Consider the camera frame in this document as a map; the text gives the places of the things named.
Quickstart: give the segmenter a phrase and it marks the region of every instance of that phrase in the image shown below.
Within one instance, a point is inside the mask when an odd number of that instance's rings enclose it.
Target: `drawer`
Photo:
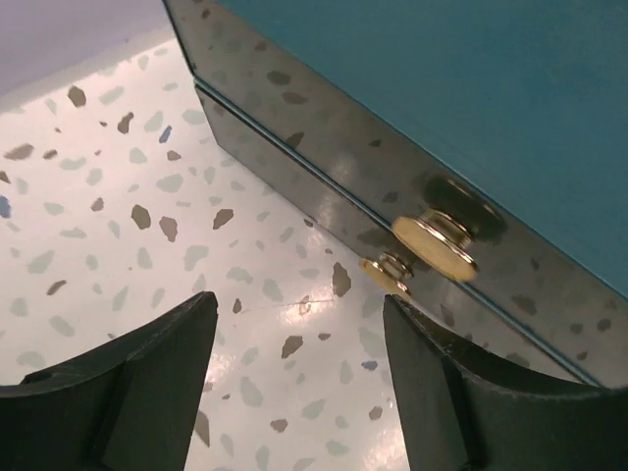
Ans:
[[[219,145],[240,163],[358,255],[377,260],[387,253],[412,267],[413,276],[405,282],[425,312],[496,354],[557,378],[579,379],[577,369],[570,374],[559,352],[546,352],[544,345],[539,345],[534,359],[510,355],[514,344],[530,340],[505,325],[489,305],[429,270],[387,228],[343,197],[325,178],[301,165],[293,150],[274,140],[224,97],[198,87],[196,92]],[[474,331],[481,331],[484,337],[467,335]]]
[[[199,86],[223,96],[271,138],[295,150],[299,165],[325,176],[380,228],[389,229],[401,216],[424,215],[431,205],[428,189],[438,179],[466,187],[437,159],[219,4],[167,4]],[[290,200],[299,196],[280,192]],[[498,205],[488,204],[503,221],[503,231],[466,249],[479,268],[474,280],[446,285],[491,305],[505,322],[554,349],[592,381],[628,383],[626,300]],[[370,230],[359,235],[381,251],[380,235]],[[434,271],[425,273],[436,280],[431,283],[440,282]]]

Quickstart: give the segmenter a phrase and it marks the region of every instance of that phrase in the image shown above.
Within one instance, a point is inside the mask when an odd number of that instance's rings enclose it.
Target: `white speckled surface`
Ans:
[[[383,294],[217,147],[174,40],[0,115],[0,132],[0,384],[213,290],[187,470],[408,469]],[[555,369],[493,318],[463,330]]]

